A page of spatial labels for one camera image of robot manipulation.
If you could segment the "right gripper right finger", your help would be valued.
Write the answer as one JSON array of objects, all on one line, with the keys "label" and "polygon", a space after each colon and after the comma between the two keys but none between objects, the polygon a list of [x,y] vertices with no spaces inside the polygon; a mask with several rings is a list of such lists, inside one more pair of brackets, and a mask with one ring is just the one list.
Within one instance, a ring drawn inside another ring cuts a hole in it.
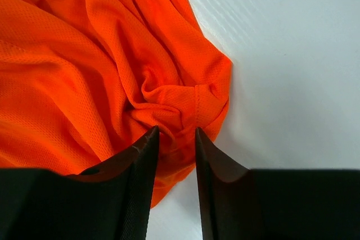
[{"label": "right gripper right finger", "polygon": [[358,239],[359,171],[248,169],[195,132],[203,239]]}]

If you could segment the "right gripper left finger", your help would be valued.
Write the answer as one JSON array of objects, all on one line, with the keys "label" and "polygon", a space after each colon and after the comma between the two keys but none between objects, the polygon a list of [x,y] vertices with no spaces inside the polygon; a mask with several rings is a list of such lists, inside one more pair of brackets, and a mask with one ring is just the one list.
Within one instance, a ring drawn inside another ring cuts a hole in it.
[{"label": "right gripper left finger", "polygon": [[2,239],[145,239],[160,134],[78,175],[1,170]]}]

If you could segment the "orange mesh shorts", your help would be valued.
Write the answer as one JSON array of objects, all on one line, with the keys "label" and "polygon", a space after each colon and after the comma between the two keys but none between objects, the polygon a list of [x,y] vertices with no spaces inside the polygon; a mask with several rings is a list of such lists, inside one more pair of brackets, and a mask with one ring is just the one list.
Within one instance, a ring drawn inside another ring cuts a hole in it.
[{"label": "orange mesh shorts", "polygon": [[1,0],[1,166],[77,174],[160,129],[152,205],[230,105],[231,61],[188,0]]}]

